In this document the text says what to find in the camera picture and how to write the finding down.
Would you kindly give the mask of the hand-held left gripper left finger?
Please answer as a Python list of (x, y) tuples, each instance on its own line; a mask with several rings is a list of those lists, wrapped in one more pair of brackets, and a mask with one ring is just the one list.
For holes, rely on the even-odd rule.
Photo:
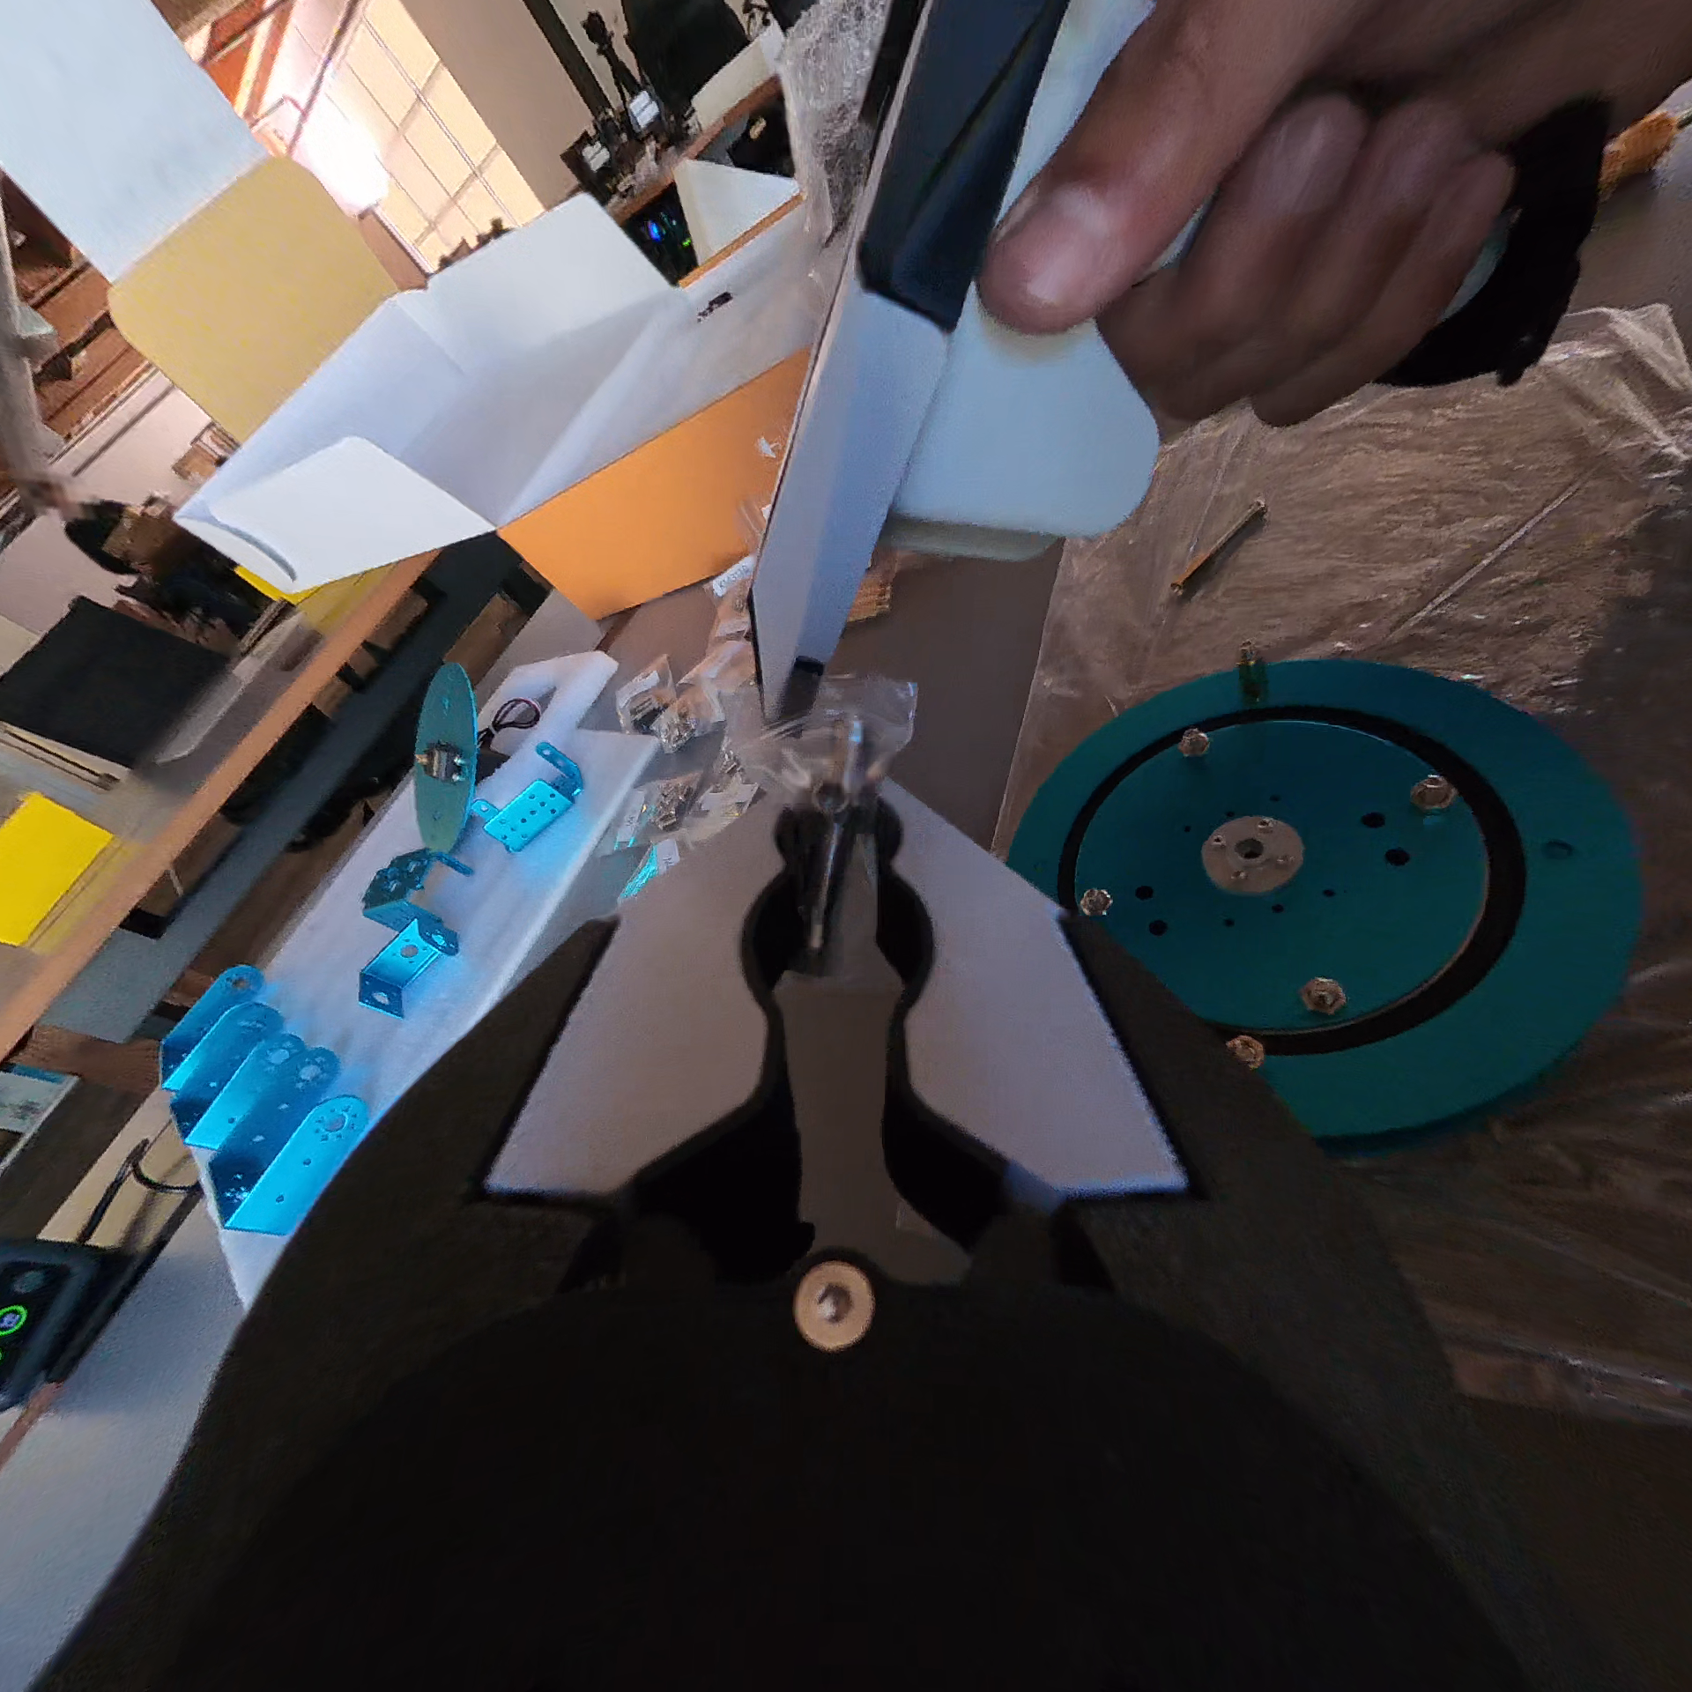
[(721, 1274), (787, 1274), (811, 1256), (774, 1004), (804, 942), (782, 823), (758, 802), (624, 903), (493, 1161), (493, 1194), (672, 1221)]

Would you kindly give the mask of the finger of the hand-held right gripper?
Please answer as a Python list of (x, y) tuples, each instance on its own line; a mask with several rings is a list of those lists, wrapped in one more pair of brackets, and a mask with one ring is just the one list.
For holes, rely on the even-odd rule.
[(876, 295), (862, 243), (913, 103), (931, 4), (895, 4), (870, 112), (873, 155), (851, 214), (827, 244), (836, 292), (794, 415), (751, 592), (758, 689), (765, 723), (808, 710), (849, 621), (936, 400), (946, 331)]

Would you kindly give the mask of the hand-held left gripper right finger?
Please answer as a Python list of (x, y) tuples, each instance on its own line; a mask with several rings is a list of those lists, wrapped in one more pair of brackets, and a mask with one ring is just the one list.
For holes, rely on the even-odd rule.
[(1190, 1175), (1054, 900), (885, 785), (851, 961), (890, 998), (846, 1010), (846, 1259), (870, 1274), (1109, 1274), (1106, 1200)]

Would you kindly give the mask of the small clear plastic bag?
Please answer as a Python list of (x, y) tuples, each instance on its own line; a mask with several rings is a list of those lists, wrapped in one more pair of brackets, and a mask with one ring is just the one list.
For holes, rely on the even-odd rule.
[(726, 748), (788, 811), (824, 828), (851, 828), (876, 811), (916, 733), (916, 710), (916, 682), (866, 673), (816, 680), (807, 703), (765, 720), (749, 686), (729, 696)]

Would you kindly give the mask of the teal round turntable base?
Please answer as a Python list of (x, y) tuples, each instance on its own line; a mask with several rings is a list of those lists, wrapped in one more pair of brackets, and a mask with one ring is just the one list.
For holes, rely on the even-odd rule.
[(1040, 785), (1008, 864), (1365, 1155), (1544, 1083), (1618, 1001), (1633, 827), (1561, 733), (1362, 659), (1169, 689)]

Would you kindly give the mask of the person's right hand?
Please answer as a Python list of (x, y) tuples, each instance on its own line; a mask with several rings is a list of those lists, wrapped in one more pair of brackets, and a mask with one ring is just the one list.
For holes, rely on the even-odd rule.
[(1008, 328), (1098, 323), (1148, 405), (1296, 427), (1384, 377), (1510, 201), (1506, 145), (1689, 80), (1689, 4), (1158, 4), (1000, 224)]

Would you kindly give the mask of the bubble wrap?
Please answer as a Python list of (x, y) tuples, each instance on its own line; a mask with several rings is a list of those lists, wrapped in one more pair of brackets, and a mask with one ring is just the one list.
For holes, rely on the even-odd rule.
[(794, 182), (808, 243), (843, 238), (906, 56), (910, 4), (811, 4), (777, 59)]

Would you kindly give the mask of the orange cardboard box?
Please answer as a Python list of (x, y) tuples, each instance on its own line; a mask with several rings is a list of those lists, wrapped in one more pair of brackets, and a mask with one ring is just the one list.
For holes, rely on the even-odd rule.
[(391, 297), (180, 523), (299, 595), (500, 539), (585, 615), (751, 549), (820, 323), (800, 198), (672, 285), (577, 198)]

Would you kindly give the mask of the white computer case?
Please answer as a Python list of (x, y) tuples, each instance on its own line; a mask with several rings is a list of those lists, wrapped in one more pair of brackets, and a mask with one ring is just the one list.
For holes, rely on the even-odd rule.
[(705, 158), (677, 161), (672, 185), (679, 197), (696, 270), (705, 270), (761, 230), (761, 224), (804, 201), (794, 178), (762, 177)]

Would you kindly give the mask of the pile of small parts bags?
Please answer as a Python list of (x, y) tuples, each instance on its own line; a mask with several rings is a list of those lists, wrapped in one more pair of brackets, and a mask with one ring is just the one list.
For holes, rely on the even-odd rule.
[(758, 689), (751, 641), (754, 562), (712, 579), (713, 625), (705, 656), (673, 682), (667, 669), (631, 686), (618, 705), (624, 729), (644, 731), (660, 755), (651, 778), (631, 792), (623, 821), (601, 838), (601, 856), (623, 872), (618, 907), (639, 899), (682, 859), (745, 817), (771, 792), (751, 782), (726, 748), (726, 705)]

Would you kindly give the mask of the teal oval plate with servo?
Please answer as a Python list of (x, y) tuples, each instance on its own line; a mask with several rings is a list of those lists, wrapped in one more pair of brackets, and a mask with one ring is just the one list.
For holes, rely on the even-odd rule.
[(421, 846), (446, 859), (473, 821), (477, 778), (477, 705), (464, 666), (441, 666), (430, 682), (411, 748), (411, 802)]

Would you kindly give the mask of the long loose brass standoff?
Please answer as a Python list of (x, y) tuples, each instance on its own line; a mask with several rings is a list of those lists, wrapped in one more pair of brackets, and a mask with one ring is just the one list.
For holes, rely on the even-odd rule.
[(1172, 592), (1182, 600), (1213, 568), (1237, 549), (1243, 539), (1259, 532), (1266, 520), (1266, 497), (1256, 503), (1220, 535), (1213, 548), (1195, 554), (1172, 581)]

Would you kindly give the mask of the wooden table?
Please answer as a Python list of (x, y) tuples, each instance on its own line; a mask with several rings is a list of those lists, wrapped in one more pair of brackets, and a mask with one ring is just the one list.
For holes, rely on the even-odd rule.
[(128, 912), (164, 879), (243, 781), (312, 708), (359, 647), (407, 605), (439, 549), (394, 562), (308, 595), (289, 628), (292, 644), (266, 666), (174, 764), (139, 766), (96, 797), (105, 853), (24, 948), (3, 949), (3, 1053), (50, 1015), (52, 1001), (96, 961)]

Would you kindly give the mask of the large clear plastic bag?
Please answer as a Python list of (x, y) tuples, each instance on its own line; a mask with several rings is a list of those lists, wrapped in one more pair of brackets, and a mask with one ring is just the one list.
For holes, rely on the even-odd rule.
[[(1182, 600), (1182, 564), (1266, 520)], [(1667, 309), (1572, 320), (1510, 388), (1198, 427), (1069, 543), (997, 850), (1059, 764), (1243, 651), (1477, 686), (1561, 733), (1641, 869), (1626, 984), (1482, 1119), (1335, 1155), (1479, 1400), (1689, 1427), (1689, 355)]]

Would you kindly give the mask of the yellow board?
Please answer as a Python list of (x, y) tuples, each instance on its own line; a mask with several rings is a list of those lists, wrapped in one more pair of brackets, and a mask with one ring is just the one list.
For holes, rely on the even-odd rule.
[(30, 948), (112, 840), (52, 797), (24, 794), (3, 817), (3, 948)]

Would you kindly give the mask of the black device with display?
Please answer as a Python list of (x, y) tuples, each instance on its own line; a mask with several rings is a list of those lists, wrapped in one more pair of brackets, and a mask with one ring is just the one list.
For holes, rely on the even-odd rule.
[(129, 1256), (43, 1238), (3, 1238), (3, 1410), (47, 1384)]

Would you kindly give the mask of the black case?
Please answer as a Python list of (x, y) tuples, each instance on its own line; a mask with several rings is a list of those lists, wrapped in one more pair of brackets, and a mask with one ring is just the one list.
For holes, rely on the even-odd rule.
[(134, 771), (227, 673), (227, 656), (75, 600), (3, 673), (3, 729), (93, 766)]

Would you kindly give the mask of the blue U bracket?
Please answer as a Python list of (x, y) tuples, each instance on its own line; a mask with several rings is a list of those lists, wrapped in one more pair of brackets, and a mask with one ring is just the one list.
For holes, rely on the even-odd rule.
[(418, 916), (359, 974), (359, 1004), (403, 1021), (421, 979), (462, 954), (459, 933), (436, 916)]

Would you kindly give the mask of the blue perforated bracket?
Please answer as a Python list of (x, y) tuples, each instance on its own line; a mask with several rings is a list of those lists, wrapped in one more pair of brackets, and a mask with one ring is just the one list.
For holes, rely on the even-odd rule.
[(557, 827), (557, 821), (572, 811), (585, 792), (578, 764), (559, 745), (539, 743), (535, 755), (551, 768), (548, 778), (531, 781), (531, 785), (505, 807), (477, 797), (470, 810), (470, 817), (483, 827), (483, 836), (512, 856), (523, 853)]

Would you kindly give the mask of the blue angled bracket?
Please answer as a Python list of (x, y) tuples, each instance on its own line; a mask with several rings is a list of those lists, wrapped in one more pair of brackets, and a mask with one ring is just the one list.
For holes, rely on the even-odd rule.
[(364, 893), (364, 916), (391, 933), (407, 933), (411, 923), (441, 931), (441, 922), (421, 903), (426, 882), (439, 867), (470, 879), (476, 869), (452, 856), (433, 850), (411, 850), (390, 861)]

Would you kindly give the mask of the blue long round-end bracket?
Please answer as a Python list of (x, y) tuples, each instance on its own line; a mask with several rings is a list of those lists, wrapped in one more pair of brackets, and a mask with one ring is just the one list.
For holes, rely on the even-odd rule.
[(193, 1133), (203, 1128), (208, 1112), (214, 1112), (246, 1059), (266, 1048), (266, 1041), (275, 1041), (283, 1027), (285, 1018), (272, 1004), (246, 1004), (217, 1021), (208, 1040), (180, 1067), (174, 1084), (164, 1089), (185, 1145), (200, 1145)]
[(224, 1142), (257, 1133), (277, 1145), (318, 1102), (328, 1100), (341, 1080), (341, 1057), (332, 1048), (308, 1048), (293, 1033), (279, 1033), (253, 1050), (193, 1133), (203, 1155), (218, 1155)]
[(369, 1133), (372, 1113), (355, 1093), (318, 1102), (277, 1145), (257, 1133), (224, 1142), (210, 1161), (218, 1224), (237, 1236), (292, 1238)]
[(217, 1021), (246, 1004), (259, 1004), (266, 974), (252, 965), (218, 974), (210, 987), (185, 1010), (185, 1015), (159, 1041), (159, 1089), (170, 1089), (180, 1067), (208, 1040)]

